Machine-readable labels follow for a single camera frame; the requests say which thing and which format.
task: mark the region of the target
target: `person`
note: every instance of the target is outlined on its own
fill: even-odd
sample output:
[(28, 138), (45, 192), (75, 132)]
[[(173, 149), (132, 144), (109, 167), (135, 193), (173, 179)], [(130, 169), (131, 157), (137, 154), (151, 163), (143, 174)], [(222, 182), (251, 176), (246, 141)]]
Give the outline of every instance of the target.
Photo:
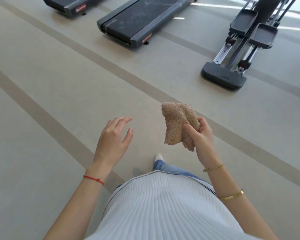
[[(84, 239), (102, 184), (132, 141), (132, 118), (110, 120), (98, 141), (91, 166), (45, 235), (48, 239)], [(277, 239), (218, 157), (212, 130), (203, 117), (192, 137), (211, 184), (155, 157), (154, 171), (117, 187), (104, 210), (94, 239)]]

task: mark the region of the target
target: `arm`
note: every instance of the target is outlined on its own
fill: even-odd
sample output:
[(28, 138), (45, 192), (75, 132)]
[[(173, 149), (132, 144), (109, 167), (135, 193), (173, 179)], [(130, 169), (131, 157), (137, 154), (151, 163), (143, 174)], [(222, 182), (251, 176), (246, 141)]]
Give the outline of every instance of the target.
[[(226, 167), (218, 168), (223, 163), (215, 151), (210, 126), (202, 117), (198, 117), (198, 121), (201, 125), (199, 132), (189, 124), (183, 124), (183, 128), (192, 137), (198, 159), (204, 168), (215, 169), (207, 172), (218, 198), (228, 197), (240, 192), (241, 188), (236, 184)], [(229, 200), (222, 200), (222, 202), (245, 233), (262, 239), (278, 239), (245, 194)]]
[[(124, 126), (130, 120), (132, 118), (120, 117), (108, 122), (96, 146), (93, 162), (87, 168), (85, 175), (100, 178), (103, 182), (106, 180), (113, 166), (122, 158), (132, 140), (132, 128), (130, 128), (124, 140), (121, 141)], [(101, 187), (100, 182), (83, 178), (43, 240), (83, 239)]]

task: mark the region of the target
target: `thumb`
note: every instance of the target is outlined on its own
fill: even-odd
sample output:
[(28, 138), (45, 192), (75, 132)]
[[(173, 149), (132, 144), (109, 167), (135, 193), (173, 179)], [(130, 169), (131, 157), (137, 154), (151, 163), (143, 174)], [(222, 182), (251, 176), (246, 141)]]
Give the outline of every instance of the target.
[(189, 124), (183, 124), (182, 128), (185, 129), (185, 131), (192, 137), (192, 139), (197, 138), (198, 136), (200, 136), (200, 133), (198, 131), (196, 131), (195, 128), (193, 128), (191, 125)]
[(130, 145), (130, 143), (132, 141), (132, 137), (133, 137), (133, 130), (132, 130), (132, 128), (130, 128), (130, 129), (128, 129), (126, 137), (122, 141), (122, 144), (124, 145), (125, 148), (128, 148), (128, 146)]

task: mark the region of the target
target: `treadmill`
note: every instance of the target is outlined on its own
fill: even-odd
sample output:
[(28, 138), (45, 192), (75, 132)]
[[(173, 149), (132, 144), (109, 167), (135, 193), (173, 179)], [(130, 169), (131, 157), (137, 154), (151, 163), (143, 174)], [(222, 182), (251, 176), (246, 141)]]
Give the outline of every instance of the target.
[[(281, 19), (296, 0), (290, 3), (290, 0), (259, 0), (253, 2), (250, 9), (246, 9), (252, 1), (247, 1), (230, 24), (225, 44), (215, 59), (207, 62), (201, 70), (201, 75), (205, 79), (229, 90), (237, 90), (244, 85), (247, 80), (244, 73), (251, 66), (254, 55), (259, 50), (270, 49), (273, 46)], [(283, 7), (288, 3), (279, 17)], [(221, 63), (237, 41), (240, 41), (238, 47), (222, 67)], [(248, 50), (236, 64), (235, 71), (231, 71), (246, 44), (249, 45)]]
[(197, 0), (130, 0), (96, 23), (101, 32), (131, 48), (148, 44), (159, 28)]
[(68, 18), (86, 15), (86, 10), (102, 0), (43, 0), (44, 3)]

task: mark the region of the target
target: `foot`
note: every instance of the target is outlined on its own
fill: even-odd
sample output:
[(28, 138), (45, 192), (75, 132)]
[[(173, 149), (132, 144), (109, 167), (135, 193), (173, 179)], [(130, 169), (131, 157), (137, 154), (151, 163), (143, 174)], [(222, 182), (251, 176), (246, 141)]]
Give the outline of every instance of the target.
[(162, 157), (161, 154), (156, 154), (156, 155), (154, 156), (153, 163), (155, 163), (155, 162), (158, 161), (158, 160), (164, 161), (164, 158)]

